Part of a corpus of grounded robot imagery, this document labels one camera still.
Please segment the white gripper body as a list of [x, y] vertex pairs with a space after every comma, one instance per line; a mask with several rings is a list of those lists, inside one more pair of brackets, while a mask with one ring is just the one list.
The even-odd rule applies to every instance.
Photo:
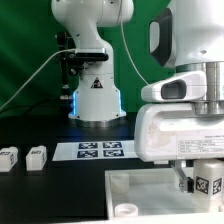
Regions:
[[146, 104], [134, 149], [145, 161], [224, 158], [224, 116], [196, 115], [191, 103]]

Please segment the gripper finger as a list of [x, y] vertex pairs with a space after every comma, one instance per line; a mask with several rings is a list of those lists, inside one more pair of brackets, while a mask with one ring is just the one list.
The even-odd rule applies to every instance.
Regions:
[[188, 177], [184, 173], [184, 168], [186, 167], [185, 160], [175, 160], [171, 165], [175, 174], [179, 178], [179, 189], [183, 193], [193, 193], [194, 192], [194, 180], [191, 177]]

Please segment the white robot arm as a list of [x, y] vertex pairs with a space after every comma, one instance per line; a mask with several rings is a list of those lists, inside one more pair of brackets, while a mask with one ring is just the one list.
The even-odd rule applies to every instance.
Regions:
[[[52, 0], [71, 34], [79, 77], [72, 118], [84, 125], [124, 117], [112, 46], [101, 27], [128, 22], [132, 0]], [[141, 90], [134, 149], [145, 162], [224, 157], [224, 0], [170, 0], [149, 26], [150, 54], [172, 77]]]

